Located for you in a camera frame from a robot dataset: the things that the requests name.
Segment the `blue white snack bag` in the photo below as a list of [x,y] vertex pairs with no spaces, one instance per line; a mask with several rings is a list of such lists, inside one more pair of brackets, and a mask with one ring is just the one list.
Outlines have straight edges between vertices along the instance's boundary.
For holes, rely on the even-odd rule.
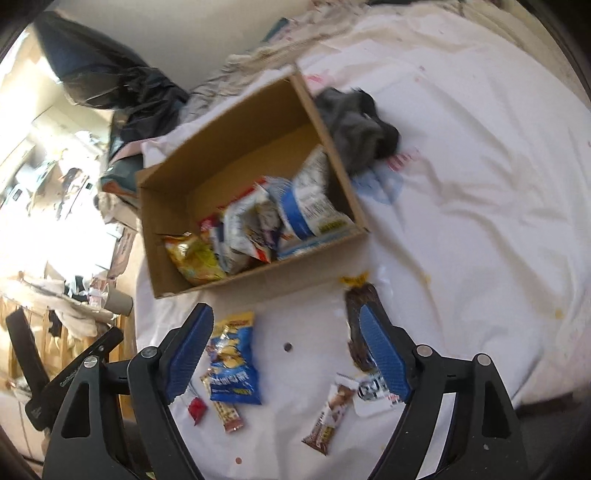
[[329,157],[315,147],[294,178],[266,177],[266,191],[280,218],[276,254],[294,256],[351,234],[355,225],[329,200]]

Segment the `orange cheese crisps bag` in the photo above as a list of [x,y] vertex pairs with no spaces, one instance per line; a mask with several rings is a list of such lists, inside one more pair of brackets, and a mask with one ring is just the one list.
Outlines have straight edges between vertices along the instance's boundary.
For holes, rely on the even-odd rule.
[[226,278],[211,246],[198,235],[163,235],[162,242],[170,260],[193,286],[201,286]]

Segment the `white yellow snack packet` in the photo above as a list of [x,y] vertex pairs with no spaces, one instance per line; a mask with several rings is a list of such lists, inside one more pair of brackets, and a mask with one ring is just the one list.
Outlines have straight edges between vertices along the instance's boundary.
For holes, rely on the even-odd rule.
[[235,275],[255,262],[276,258],[280,238],[279,201],[290,181],[263,176],[221,211],[221,265]]

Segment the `yellow blue cartoon snack bag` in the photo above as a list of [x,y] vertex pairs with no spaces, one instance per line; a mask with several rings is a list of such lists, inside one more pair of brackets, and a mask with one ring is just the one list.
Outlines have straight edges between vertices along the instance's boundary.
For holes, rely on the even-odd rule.
[[253,364],[254,313],[231,315],[216,321],[206,351],[211,400],[229,404],[260,405],[259,371]]

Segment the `white black snack packet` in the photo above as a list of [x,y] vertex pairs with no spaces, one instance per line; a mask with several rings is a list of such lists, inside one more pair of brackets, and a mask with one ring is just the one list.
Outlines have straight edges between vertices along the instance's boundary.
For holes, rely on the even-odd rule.
[[370,373],[360,378],[338,374],[335,380],[349,390],[356,388],[352,402],[360,418],[374,417],[406,406],[399,395],[389,390],[381,373]]

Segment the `brown cardboard box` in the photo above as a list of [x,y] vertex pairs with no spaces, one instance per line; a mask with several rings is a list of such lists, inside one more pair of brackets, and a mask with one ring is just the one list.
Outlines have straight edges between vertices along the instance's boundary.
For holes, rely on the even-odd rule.
[[179,235],[266,176],[291,178],[315,146],[329,157],[329,194],[352,220],[345,243],[369,231],[345,167],[300,71],[283,74],[216,112],[195,132],[136,175],[139,216],[153,294],[193,291],[166,253],[162,238]]

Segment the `grey crumpled cloth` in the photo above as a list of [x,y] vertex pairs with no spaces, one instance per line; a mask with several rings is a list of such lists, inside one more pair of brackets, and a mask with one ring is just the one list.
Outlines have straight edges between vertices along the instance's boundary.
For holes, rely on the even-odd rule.
[[397,152],[399,130],[380,118],[374,98],[364,90],[327,88],[315,96],[315,107],[349,175]]

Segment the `crumpled beige blanket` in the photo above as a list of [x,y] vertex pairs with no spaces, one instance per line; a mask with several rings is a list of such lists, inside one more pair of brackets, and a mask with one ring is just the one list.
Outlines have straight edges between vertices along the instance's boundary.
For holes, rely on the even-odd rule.
[[259,45],[228,56],[191,90],[179,122],[199,118],[224,99],[242,94],[264,71],[293,64],[318,42],[348,32],[368,9],[365,1],[314,1],[303,14],[280,19]]

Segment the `black plastic garbage bag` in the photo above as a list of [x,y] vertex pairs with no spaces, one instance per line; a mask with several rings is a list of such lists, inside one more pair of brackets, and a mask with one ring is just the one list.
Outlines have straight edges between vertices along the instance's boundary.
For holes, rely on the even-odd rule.
[[126,144],[176,127],[188,93],[133,50],[53,11],[40,14],[33,28],[72,103],[113,112],[110,157]]

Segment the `red sweet rice cake packet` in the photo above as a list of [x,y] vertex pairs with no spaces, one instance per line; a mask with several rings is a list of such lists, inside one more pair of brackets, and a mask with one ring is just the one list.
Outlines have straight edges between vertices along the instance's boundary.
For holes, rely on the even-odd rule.
[[201,239],[211,244],[221,238],[221,234],[223,233],[218,213],[201,219],[198,228]]

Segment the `brown white chocolate bar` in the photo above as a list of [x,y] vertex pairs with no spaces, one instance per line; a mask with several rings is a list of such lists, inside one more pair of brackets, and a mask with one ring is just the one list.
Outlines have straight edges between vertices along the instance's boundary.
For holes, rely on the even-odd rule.
[[348,412],[349,404],[351,404],[357,389],[356,383],[351,382],[337,382],[332,385],[327,401],[325,401],[318,418],[315,420],[315,425],[301,442],[327,456],[329,444],[332,442],[339,425],[341,425],[342,418]]

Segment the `white bed sheet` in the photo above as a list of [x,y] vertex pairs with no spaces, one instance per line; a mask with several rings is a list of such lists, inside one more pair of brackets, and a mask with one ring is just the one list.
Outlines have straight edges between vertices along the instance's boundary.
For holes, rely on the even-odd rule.
[[355,374],[342,277],[368,272],[390,319],[455,358],[494,360],[515,405],[590,383],[590,111],[530,55],[455,12],[377,9],[301,59],[312,87],[360,87],[403,159],[353,180],[370,232],[228,286],[156,299],[136,287],[139,347],[197,302],[256,314],[263,402],[225,433],[171,413],[208,479],[365,479],[401,407],[349,411],[328,454],[304,445],[335,375]]

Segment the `beige wafer snack bar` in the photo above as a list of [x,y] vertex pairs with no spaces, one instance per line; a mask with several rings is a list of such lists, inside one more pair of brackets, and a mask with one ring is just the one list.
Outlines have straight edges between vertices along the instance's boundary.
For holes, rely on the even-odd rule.
[[242,417],[239,415],[238,410],[229,403],[215,401],[211,397],[211,376],[204,374],[200,377],[201,384],[204,386],[208,398],[211,400],[211,404],[217,413],[218,418],[221,420],[225,433],[233,433],[242,429],[245,424],[243,423]]

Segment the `grey waste bin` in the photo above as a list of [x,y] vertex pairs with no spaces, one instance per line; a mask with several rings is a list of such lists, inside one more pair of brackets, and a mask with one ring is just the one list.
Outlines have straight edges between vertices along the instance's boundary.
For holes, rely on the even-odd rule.
[[129,316],[133,309],[133,299],[117,288],[108,286],[104,292],[104,308],[114,315]]

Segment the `small red candy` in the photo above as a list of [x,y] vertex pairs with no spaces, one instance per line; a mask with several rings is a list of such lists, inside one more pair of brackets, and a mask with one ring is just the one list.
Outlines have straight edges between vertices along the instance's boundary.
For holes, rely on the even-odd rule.
[[200,423],[202,418],[204,418],[204,414],[207,411],[207,405],[205,404],[204,400],[202,400],[198,396],[195,396],[190,401],[190,403],[187,407],[187,411],[193,421],[193,424],[197,425]]

